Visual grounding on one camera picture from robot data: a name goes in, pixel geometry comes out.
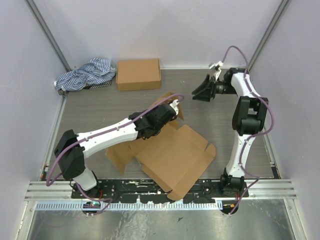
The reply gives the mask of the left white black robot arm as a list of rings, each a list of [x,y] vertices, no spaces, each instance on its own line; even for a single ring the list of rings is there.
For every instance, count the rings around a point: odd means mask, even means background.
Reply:
[[[91,155],[120,143],[149,139],[158,135],[161,128],[177,118],[179,101],[156,104],[144,112],[135,112],[124,120],[85,133],[72,129],[63,133],[53,153],[65,180],[75,181],[75,187],[88,197],[100,194],[101,186],[93,171],[85,165]]]

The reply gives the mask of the brown cardboard box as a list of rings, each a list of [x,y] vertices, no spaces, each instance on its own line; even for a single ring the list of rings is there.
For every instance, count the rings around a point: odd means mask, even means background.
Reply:
[[[117,63],[116,85],[121,92],[160,89],[159,59],[120,60]]]

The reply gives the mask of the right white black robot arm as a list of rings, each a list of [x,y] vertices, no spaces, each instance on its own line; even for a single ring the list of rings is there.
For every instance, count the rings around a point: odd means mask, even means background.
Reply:
[[[230,160],[219,181],[221,194],[229,198],[244,189],[247,158],[253,141],[264,128],[269,100],[257,93],[250,81],[250,74],[244,68],[230,68],[222,80],[221,72],[221,67],[214,65],[213,75],[207,74],[191,94],[193,100],[203,102],[209,102],[217,94],[238,97],[232,117],[234,144]]]

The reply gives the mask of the brown cardboard blanks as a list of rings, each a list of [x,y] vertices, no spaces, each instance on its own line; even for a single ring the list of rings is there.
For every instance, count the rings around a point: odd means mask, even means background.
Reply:
[[[183,119],[179,113],[158,135],[113,145],[105,154],[121,174],[136,159],[170,200],[181,200],[216,157],[215,146],[187,124],[182,125]]]

